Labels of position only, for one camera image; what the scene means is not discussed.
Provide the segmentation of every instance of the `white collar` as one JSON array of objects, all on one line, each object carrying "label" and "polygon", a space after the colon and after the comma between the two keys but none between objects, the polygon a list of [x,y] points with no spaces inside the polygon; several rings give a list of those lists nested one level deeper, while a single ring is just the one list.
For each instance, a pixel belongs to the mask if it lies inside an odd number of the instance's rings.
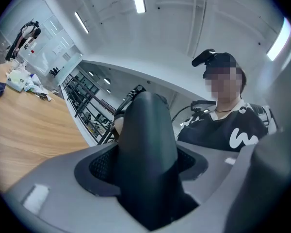
[{"label": "white collar", "polygon": [[[246,103],[241,99],[241,100],[240,100],[240,101],[239,101],[239,102],[234,106],[234,108],[231,109],[231,111],[229,111],[225,116],[223,116],[222,118],[220,118],[220,120],[226,118],[226,117],[227,117],[231,112],[233,112],[233,111],[238,111],[238,110],[239,110],[241,107],[243,107],[243,106],[246,106]],[[209,113],[209,115],[211,116],[211,119],[212,119],[213,121],[216,121],[216,120],[219,119],[215,111],[211,111],[211,112]]]}]

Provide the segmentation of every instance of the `tabletop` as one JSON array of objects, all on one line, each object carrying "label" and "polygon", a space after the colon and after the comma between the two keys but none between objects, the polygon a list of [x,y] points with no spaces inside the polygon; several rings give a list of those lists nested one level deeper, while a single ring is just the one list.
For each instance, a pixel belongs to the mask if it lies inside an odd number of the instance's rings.
[{"label": "tabletop", "polygon": [[[0,65],[0,82],[10,64]],[[75,125],[65,100],[41,100],[31,92],[6,86],[0,97],[0,191],[57,155],[89,147]]]}]

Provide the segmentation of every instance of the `necklace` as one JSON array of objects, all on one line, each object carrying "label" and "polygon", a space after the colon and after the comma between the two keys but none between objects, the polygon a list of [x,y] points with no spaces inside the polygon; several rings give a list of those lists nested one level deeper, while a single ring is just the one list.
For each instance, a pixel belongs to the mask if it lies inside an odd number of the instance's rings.
[{"label": "necklace", "polygon": [[219,111],[219,110],[217,110],[217,108],[215,108],[215,110],[217,111],[217,112],[229,112],[229,111],[231,111],[231,110],[228,110],[228,111]]}]

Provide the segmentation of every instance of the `black shirt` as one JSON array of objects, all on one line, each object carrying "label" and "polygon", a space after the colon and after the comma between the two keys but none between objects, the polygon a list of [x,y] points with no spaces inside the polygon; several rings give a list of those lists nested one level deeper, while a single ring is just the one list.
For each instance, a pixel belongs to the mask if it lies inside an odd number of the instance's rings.
[{"label": "black shirt", "polygon": [[243,146],[255,144],[267,134],[264,123],[247,103],[223,119],[213,120],[211,114],[204,114],[193,120],[181,130],[179,141],[239,152]]}]

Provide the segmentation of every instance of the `round ceiling light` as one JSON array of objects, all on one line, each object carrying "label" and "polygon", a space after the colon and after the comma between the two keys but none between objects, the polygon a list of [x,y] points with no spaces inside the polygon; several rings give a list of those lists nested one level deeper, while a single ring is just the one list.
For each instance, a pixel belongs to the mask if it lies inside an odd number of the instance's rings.
[{"label": "round ceiling light", "polygon": [[107,84],[111,84],[111,80],[106,78],[106,79],[103,79]]}]

